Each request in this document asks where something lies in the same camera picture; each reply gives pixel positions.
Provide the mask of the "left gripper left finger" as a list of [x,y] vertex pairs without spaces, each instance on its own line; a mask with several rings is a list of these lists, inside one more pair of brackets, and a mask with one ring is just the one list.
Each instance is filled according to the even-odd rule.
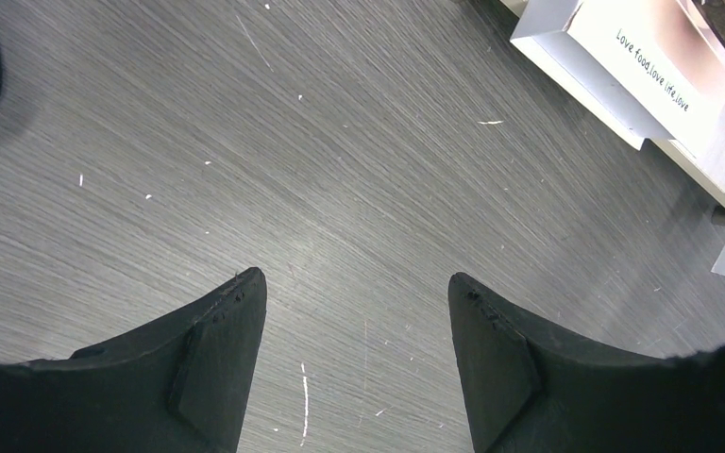
[[266,318],[249,268],[66,360],[0,363],[0,452],[234,452]]

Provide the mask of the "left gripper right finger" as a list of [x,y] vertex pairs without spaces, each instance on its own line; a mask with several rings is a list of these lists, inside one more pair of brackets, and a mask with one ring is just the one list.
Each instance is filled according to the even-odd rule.
[[725,452],[725,344],[653,358],[589,339],[473,277],[448,284],[477,452]]

